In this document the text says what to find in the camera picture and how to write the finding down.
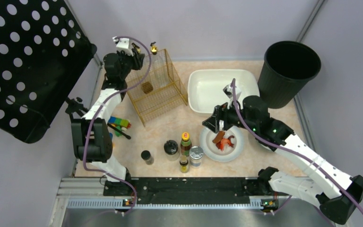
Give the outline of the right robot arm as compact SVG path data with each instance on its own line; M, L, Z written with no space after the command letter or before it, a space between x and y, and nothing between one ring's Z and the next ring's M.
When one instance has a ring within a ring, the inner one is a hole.
M272 191L306 201L340 225L359 209L363 199L363 176L351 176L322 158L293 129L272 118L260 97L248 96L241 104L232 101L217 105L202 124L213 133L232 127L246 129L263 147L289 159L305 173L305 178L299 178L273 167L261 170L258 179Z

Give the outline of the black lid glass jar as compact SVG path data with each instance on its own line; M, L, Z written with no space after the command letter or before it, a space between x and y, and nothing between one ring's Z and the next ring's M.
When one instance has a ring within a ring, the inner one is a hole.
M169 161L176 161L179 159L180 152L179 152L178 143L176 141L168 140L164 144L164 151Z

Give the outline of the clear oil bottle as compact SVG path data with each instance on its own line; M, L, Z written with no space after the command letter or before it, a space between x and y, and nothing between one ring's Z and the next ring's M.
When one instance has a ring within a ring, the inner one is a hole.
M163 88L169 84L168 75L166 71L166 64L159 54L156 42L150 44L152 54L152 70L159 88Z

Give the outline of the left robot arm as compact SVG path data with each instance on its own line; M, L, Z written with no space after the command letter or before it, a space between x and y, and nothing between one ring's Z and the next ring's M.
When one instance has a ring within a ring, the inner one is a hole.
M85 165L91 163L109 182L125 180L128 170L112 155L109 121L115 107L125 97L126 77L143 68L145 54L133 50L104 56L105 78L99 97L79 119L71 120L74 155Z

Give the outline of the oil bottle with dark liquid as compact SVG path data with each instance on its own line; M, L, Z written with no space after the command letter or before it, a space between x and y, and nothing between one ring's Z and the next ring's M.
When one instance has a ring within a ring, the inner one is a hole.
M138 46L135 42L132 42L131 43L132 46L133 46L133 50L137 50L138 52L141 52L141 48L140 46ZM142 85L147 81L147 78L148 78L148 75L149 75L149 72L151 70L151 66L152 66L152 54L150 54L150 50L147 49L146 46L142 45L142 47L145 48L145 50L147 51L148 53L148 63L145 62L145 59L144 59L144 64L143 64L143 67L141 70L145 69L144 71L144 75L143 76L140 76L139 77L139 80L133 84L132 86L130 86L128 88L128 91L132 91L133 89L137 88L137 87L142 87Z

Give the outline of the sauce bottle yellow cap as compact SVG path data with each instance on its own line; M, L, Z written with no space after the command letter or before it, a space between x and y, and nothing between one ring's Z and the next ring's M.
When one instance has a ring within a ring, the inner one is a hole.
M188 132L182 133L180 147L181 147L181 154L188 157L190 155L190 149L192 147L190 134Z

